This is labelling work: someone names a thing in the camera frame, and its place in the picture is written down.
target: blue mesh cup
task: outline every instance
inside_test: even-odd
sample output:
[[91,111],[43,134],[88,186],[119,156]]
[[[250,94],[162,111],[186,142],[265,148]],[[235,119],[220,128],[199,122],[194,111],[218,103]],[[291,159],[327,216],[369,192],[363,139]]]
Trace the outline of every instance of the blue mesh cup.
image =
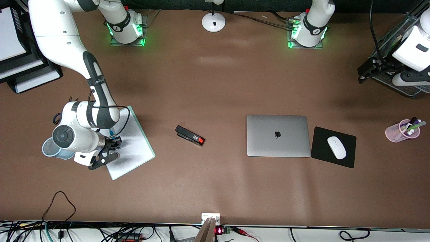
[[68,160],[75,155],[75,152],[58,147],[58,145],[56,145],[52,140],[52,137],[43,143],[42,153],[48,157],[57,157],[63,160]]

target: teal cable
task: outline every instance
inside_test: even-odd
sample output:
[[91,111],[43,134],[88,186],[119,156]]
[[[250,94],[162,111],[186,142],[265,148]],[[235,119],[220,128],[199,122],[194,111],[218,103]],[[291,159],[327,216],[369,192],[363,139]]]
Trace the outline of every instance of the teal cable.
[[48,231],[48,223],[45,224],[45,232],[46,232],[46,235],[48,236],[49,241],[54,242],[51,238],[51,235],[49,234],[49,231]]

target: white bracket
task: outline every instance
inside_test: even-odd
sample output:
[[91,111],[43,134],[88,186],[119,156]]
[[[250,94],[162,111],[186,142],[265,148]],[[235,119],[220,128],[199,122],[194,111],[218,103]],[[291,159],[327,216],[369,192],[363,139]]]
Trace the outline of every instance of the white bracket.
[[207,218],[212,218],[212,217],[216,219],[216,225],[220,225],[219,214],[211,214],[211,213],[202,213],[202,224],[205,223]]

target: dark gray wall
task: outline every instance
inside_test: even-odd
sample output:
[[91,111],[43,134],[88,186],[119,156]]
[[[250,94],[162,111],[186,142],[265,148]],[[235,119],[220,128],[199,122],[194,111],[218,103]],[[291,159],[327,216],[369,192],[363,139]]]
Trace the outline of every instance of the dark gray wall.
[[[204,0],[122,0],[135,9],[208,9]],[[406,13],[422,0],[375,0],[375,13]],[[334,0],[336,12],[369,12],[370,0]],[[225,0],[226,12],[290,11],[304,12],[312,0]]]

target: white notebook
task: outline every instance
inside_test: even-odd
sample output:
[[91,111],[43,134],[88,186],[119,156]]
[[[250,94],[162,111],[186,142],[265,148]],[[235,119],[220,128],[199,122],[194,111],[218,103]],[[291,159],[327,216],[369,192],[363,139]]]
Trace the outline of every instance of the white notebook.
[[[154,150],[149,144],[132,107],[128,106],[128,108],[130,109],[130,119],[119,135],[123,143],[120,149],[116,151],[120,157],[106,165],[112,180],[125,175],[155,157]],[[120,120],[114,126],[116,132],[120,131],[126,122],[127,113],[127,109],[120,110]],[[101,130],[100,133],[110,136],[108,130]]]

